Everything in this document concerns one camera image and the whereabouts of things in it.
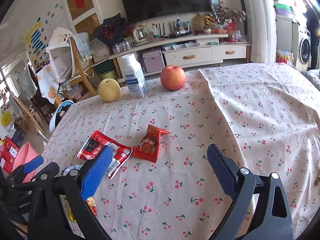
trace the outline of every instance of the yellow pear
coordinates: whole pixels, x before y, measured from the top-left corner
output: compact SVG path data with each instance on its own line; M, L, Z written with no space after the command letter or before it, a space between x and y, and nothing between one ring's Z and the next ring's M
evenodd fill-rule
M119 98L121 94L121 88L116 80L107 78L100 82L98 86L98 93L99 96L106 102L112 102Z

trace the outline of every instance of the washing machine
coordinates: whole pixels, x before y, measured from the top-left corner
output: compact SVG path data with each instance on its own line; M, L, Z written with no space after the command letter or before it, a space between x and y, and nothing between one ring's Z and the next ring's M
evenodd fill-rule
M293 54L293 65L302 72L310 62L310 32L291 18L282 15L276 17L277 49Z
M310 61L310 32L298 25L292 23L292 47L291 52L293 53L293 65L300 72L307 71Z

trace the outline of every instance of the red apple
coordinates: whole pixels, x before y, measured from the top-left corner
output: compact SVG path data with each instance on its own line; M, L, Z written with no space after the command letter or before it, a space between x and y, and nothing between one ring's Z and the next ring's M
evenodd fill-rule
M178 66L166 66L161 72L160 80L167 90L176 91L186 83L186 74Z

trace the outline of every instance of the drawer handle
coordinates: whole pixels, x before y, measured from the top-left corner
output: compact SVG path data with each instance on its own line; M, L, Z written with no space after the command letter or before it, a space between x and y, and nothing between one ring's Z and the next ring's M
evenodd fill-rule
M192 59L195 58L196 55L184 56L183 59Z

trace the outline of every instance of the drawer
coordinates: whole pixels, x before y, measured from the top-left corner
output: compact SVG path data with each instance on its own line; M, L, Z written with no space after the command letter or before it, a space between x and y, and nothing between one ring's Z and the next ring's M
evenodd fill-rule
M213 57L221 59L246 58L247 46L245 45L218 45L211 47Z
M164 54L167 65L183 66L211 62L211 48L184 49Z

